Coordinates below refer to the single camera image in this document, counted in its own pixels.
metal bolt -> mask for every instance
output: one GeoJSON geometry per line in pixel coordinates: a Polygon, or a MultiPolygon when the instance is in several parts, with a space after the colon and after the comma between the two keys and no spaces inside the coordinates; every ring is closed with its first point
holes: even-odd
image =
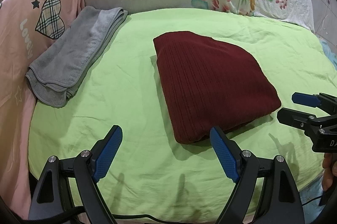
{"type": "Polygon", "coordinates": [[[83,157],[83,158],[87,157],[88,155],[90,155],[89,150],[84,150],[84,151],[81,152],[81,157],[83,157]]]}
{"type": "Polygon", "coordinates": [[[56,160],[56,157],[55,157],[55,156],[51,156],[51,157],[48,159],[49,162],[54,162],[55,160],[56,160]]]}
{"type": "Polygon", "coordinates": [[[282,156],[276,156],[276,160],[278,162],[284,162],[284,157],[282,157],[282,156]]]}
{"type": "Polygon", "coordinates": [[[243,150],[242,154],[246,158],[249,158],[252,155],[252,153],[250,151],[248,151],[248,150],[243,150]]]}

blue gripper pad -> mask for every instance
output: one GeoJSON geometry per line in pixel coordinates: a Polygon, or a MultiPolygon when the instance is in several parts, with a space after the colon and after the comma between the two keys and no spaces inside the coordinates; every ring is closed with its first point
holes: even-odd
{"type": "Polygon", "coordinates": [[[117,150],[122,143],[122,139],[122,128],[118,126],[95,162],[95,172],[92,175],[95,183],[107,175],[117,150]]]}
{"type": "Polygon", "coordinates": [[[292,101],[298,105],[306,105],[310,107],[318,107],[321,105],[321,100],[316,96],[297,92],[292,95],[292,101]]]}
{"type": "Polygon", "coordinates": [[[240,176],[237,172],[236,161],[215,128],[210,131],[210,140],[226,176],[234,183],[239,182],[240,176]]]}

human hand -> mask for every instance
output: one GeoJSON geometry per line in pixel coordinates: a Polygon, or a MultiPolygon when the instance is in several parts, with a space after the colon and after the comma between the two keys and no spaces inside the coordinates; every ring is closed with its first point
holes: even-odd
{"type": "Polygon", "coordinates": [[[330,168],[332,164],[332,153],[324,153],[324,159],[322,167],[324,168],[322,188],[324,191],[327,191],[333,182],[334,176],[337,176],[337,161],[335,162],[332,169],[330,168]]]}

gray towel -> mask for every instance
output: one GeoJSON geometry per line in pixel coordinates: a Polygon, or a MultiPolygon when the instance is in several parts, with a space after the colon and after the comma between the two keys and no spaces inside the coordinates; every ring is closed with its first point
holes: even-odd
{"type": "Polygon", "coordinates": [[[126,16],[122,8],[103,11],[85,7],[63,35],[28,67],[26,77],[36,97],[47,105],[63,107],[126,16]]]}

folded maroon sweater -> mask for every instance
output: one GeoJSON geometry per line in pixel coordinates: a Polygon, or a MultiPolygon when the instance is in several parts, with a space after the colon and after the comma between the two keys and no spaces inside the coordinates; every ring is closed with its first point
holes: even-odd
{"type": "Polygon", "coordinates": [[[281,106],[277,92],[243,48],[189,31],[153,40],[175,139],[193,143],[213,126],[230,132],[281,106]]]}

